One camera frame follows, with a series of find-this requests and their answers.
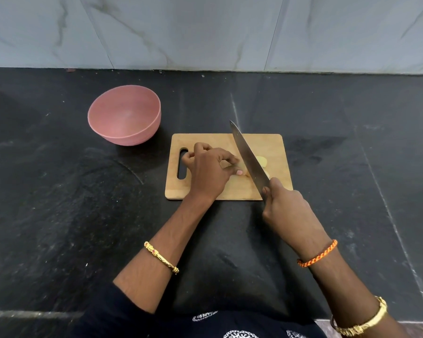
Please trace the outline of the person's right hand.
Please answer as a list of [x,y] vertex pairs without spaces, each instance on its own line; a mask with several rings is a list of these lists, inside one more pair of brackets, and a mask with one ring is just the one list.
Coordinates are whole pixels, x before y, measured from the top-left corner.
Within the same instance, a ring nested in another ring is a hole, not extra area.
[[333,244],[309,203],[298,191],[287,189],[285,194],[271,194],[266,187],[264,192],[264,221],[302,262],[319,256]]

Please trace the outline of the person's left forearm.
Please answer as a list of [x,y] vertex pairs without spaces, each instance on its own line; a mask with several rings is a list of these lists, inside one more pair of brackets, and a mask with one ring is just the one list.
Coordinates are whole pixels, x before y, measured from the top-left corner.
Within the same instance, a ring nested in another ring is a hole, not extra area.
[[[177,266],[187,243],[212,204],[183,200],[149,243],[165,259]],[[119,272],[113,284],[138,308],[154,314],[173,274],[146,248],[142,248]]]

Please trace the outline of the thin gold bangle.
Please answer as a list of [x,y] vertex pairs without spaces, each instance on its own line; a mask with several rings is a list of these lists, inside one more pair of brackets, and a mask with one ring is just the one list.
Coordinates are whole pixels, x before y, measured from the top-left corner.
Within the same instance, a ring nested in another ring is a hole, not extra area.
[[148,241],[144,243],[144,247],[159,261],[161,261],[165,266],[167,266],[172,273],[177,275],[179,273],[178,267],[174,266],[172,263],[170,263],[167,259],[165,259],[159,252],[156,250]]

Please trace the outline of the wide gold bangle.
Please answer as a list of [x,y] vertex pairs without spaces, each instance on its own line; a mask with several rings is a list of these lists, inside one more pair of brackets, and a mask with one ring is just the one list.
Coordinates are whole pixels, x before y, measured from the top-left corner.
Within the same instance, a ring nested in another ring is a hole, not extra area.
[[375,296],[375,298],[379,302],[379,308],[377,313],[370,320],[363,324],[356,324],[350,328],[342,328],[337,325],[334,317],[332,317],[330,320],[330,324],[333,330],[345,337],[355,337],[358,335],[362,335],[366,330],[372,328],[373,326],[376,326],[383,319],[385,314],[388,313],[388,305],[382,297]]

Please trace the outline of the person's left hand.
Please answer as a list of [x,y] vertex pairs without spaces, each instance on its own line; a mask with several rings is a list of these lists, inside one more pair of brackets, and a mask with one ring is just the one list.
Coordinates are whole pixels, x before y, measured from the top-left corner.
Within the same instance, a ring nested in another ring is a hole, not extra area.
[[193,147],[195,169],[191,173],[191,184],[184,202],[212,204],[224,191],[227,177],[222,169],[237,165],[239,159],[223,148],[213,148],[207,143],[197,142]]

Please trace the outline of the wooden cutting board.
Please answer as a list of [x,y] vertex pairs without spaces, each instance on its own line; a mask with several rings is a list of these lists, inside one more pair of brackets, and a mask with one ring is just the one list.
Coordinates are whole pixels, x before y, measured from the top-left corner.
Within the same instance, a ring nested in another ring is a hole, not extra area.
[[[243,134],[255,156],[267,160],[265,171],[269,177],[278,178],[288,190],[293,190],[288,167],[287,154],[280,134]],[[224,191],[217,200],[262,200],[246,166],[239,154],[231,133],[177,133],[171,138],[169,163],[164,195],[169,200],[182,200],[190,191],[191,173],[187,170],[184,179],[178,178],[180,152],[183,149],[193,151],[197,142],[208,143],[212,147],[221,147],[240,159],[243,170],[241,176],[231,176]]]

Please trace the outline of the steel chef's knife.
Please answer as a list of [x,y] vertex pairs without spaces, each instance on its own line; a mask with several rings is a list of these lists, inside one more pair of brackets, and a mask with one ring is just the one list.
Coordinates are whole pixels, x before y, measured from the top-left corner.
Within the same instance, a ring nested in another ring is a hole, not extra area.
[[265,173],[265,170],[257,160],[255,154],[252,152],[248,143],[244,139],[237,125],[230,120],[231,132],[235,141],[236,147],[240,153],[240,156],[258,190],[262,200],[266,201],[266,194],[264,189],[270,186],[270,179]]

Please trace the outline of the pink plastic bowl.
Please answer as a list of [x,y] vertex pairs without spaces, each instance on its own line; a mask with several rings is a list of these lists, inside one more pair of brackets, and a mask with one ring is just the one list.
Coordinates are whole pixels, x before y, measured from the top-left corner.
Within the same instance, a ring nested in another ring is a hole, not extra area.
[[100,95],[87,114],[91,129],[119,146],[137,146],[155,135],[161,123],[161,101],[151,89],[122,85]]

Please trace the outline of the dark printed garment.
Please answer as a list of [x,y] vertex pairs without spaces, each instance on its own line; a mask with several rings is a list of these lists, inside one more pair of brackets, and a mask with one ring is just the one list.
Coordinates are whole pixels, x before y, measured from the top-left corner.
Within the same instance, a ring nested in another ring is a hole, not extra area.
[[137,307],[113,283],[92,301],[69,338],[327,338],[312,320],[305,324],[249,311],[213,311],[161,319]]

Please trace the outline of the person's right forearm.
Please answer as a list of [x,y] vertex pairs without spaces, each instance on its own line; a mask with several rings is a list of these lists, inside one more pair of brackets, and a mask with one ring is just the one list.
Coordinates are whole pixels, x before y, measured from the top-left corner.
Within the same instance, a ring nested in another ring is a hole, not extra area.
[[[310,269],[325,295],[337,325],[350,328],[370,320],[378,311],[379,302],[341,256],[333,244],[308,262],[300,262]],[[343,338],[410,338],[406,330],[389,313],[362,335]]]

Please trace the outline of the peeled yellow potato piece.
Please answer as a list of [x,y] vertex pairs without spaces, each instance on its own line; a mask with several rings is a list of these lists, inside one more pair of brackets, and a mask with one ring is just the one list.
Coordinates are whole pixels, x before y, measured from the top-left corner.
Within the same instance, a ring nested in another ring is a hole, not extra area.
[[[269,175],[268,171],[266,170],[266,167],[267,167],[267,159],[265,157],[259,156],[259,155],[256,156],[256,159],[257,159],[258,163],[260,164],[260,166],[262,167],[265,175],[268,177],[268,179],[270,179],[270,175]],[[249,173],[249,171],[247,169],[244,172],[244,176],[251,177],[250,176],[250,173]]]

